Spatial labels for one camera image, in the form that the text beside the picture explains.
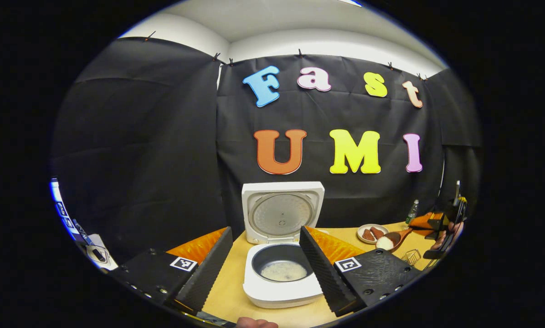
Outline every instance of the letter f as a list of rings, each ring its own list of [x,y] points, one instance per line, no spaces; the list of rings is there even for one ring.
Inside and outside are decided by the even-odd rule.
[[[272,92],[271,89],[269,89],[269,87],[278,89],[278,80],[271,74],[278,74],[279,72],[277,67],[269,66],[242,80],[242,83],[250,85],[254,95],[256,95],[256,106],[262,107],[279,98],[280,95],[278,92]]]

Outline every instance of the water bottle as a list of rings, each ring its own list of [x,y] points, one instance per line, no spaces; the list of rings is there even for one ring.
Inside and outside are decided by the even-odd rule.
[[[410,221],[412,221],[412,219],[416,218],[417,210],[418,210],[418,200],[414,200],[414,204],[412,204],[412,208],[410,209],[410,212],[408,212],[408,215],[406,216],[406,226],[410,224]]]

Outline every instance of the black curtain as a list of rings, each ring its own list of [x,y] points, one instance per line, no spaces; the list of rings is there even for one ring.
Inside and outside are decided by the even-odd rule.
[[[216,161],[220,62],[177,43],[118,39],[58,114],[51,165],[71,218],[122,263],[226,226]]]
[[[437,208],[445,208],[455,196],[456,182],[468,201],[467,215],[475,211],[483,170],[483,135],[472,93],[445,69],[425,83],[441,121],[445,175]]]
[[[279,99],[262,108],[245,77],[270,65],[279,68],[275,77]],[[328,92],[298,86],[300,69],[319,67],[329,74]],[[387,95],[370,96],[364,73],[379,73],[385,80]],[[422,108],[414,107],[402,83],[411,81],[418,88]],[[244,229],[241,190],[244,183],[273,181],[321,181],[325,198],[318,226],[360,226],[389,224],[404,220],[414,199],[419,212],[436,202],[441,185],[443,148],[437,110],[425,83],[410,73],[374,62],[340,56],[271,56],[235,62],[222,68],[218,89],[217,148],[226,215],[237,236]],[[288,129],[303,129],[302,164],[287,175],[267,174],[257,163],[254,132],[274,129],[280,134],[275,159],[289,158]],[[365,131],[380,133],[379,174],[331,174],[334,162],[332,129],[346,129],[358,143]],[[402,136],[416,133],[423,171],[408,173],[407,145]]]

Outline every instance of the inner pot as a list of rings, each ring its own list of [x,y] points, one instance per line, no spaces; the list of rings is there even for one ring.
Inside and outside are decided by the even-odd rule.
[[[298,245],[270,245],[258,251],[252,258],[256,274],[272,282],[295,282],[307,278],[313,270]]]

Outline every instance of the plate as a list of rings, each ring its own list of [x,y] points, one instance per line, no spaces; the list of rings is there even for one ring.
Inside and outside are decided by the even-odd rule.
[[[367,239],[362,238],[362,235],[364,234],[364,230],[370,229],[370,228],[372,228],[372,227],[374,227],[374,228],[380,230],[380,231],[383,232],[384,234],[389,233],[389,231],[388,231],[387,228],[385,228],[384,226],[381,226],[381,225],[379,225],[379,224],[364,224],[363,226],[361,226],[361,227],[358,228],[358,233],[357,233],[357,235],[358,235],[358,238],[360,239],[360,241],[363,241],[363,242],[366,243],[366,244],[373,244],[373,245],[376,243],[376,241],[369,241],[369,240],[367,240]]]

